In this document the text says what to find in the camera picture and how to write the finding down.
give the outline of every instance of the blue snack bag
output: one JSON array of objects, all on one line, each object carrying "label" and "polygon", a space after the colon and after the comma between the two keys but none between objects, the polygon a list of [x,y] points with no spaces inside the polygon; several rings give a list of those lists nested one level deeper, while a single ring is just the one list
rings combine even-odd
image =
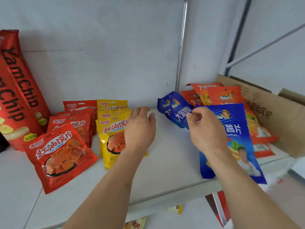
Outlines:
[{"label": "blue snack bag", "polygon": [[[264,174],[254,156],[244,104],[223,104],[206,107],[214,112],[223,123],[227,131],[229,151],[238,164],[256,183],[267,184]],[[215,173],[203,153],[200,153],[200,173],[205,179],[215,177]]]},{"label": "blue snack bag", "polygon": [[170,95],[170,108],[172,114],[170,118],[179,122],[184,128],[189,129],[189,125],[186,121],[186,114],[191,113],[193,106],[190,105],[179,92],[175,92]]},{"label": "blue snack bag", "polygon": [[170,107],[170,95],[173,95],[175,92],[172,91],[171,93],[167,94],[163,98],[158,98],[157,108],[158,111],[164,114],[168,119],[170,119],[173,123],[178,125],[180,128],[184,128],[178,121],[171,118],[171,107]]}]

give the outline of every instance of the cardboard box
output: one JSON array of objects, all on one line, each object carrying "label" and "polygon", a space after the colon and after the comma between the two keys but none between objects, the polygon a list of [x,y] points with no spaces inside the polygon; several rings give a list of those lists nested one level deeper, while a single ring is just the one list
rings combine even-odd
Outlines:
[{"label": "cardboard box", "polygon": [[261,125],[280,138],[274,145],[293,157],[305,156],[305,106],[299,104],[302,102],[300,96],[296,103],[287,99],[287,91],[284,98],[232,76],[218,75],[216,81],[224,86],[241,86],[242,95]]}]

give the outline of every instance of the hand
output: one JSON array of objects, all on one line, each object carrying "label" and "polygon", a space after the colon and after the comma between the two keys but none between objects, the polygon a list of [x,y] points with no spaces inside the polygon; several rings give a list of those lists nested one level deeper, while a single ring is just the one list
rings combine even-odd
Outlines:
[{"label": "hand", "polygon": [[130,114],[125,127],[126,148],[143,155],[155,139],[156,134],[155,114],[151,113],[147,117],[149,110],[149,107],[136,108]]},{"label": "hand", "polygon": [[227,134],[221,121],[207,107],[193,109],[186,119],[193,144],[206,157],[216,153],[228,153]]}]

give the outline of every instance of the left hand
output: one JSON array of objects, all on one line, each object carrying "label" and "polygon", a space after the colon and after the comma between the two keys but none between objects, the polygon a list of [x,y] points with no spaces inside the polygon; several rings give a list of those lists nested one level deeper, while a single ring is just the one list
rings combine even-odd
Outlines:
[{"label": "left hand", "polygon": [[135,153],[144,155],[148,147],[155,139],[156,119],[155,114],[151,113],[147,117],[149,107],[136,108],[129,116],[125,127],[126,148]]}]

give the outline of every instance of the forearm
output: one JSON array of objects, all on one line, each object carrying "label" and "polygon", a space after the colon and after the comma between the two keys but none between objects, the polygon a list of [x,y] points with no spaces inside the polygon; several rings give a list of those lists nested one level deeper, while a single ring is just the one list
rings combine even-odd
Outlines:
[{"label": "forearm", "polygon": [[221,154],[208,160],[223,187],[234,228],[299,228],[229,152]]},{"label": "forearm", "polygon": [[121,229],[128,211],[132,181],[141,160],[137,153],[125,148],[63,228]]}]

